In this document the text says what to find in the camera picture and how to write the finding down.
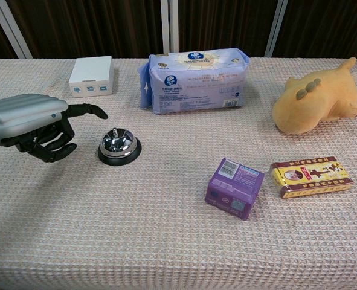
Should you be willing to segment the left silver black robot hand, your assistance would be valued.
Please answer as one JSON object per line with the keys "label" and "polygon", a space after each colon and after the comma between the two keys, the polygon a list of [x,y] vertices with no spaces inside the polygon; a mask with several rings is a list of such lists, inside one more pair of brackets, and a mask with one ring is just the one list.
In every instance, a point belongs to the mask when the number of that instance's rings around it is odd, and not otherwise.
{"label": "left silver black robot hand", "polygon": [[70,105],[43,94],[20,94],[0,99],[0,146],[14,146],[46,163],[66,158],[77,147],[71,140],[75,132],[72,117],[108,115],[89,103]]}

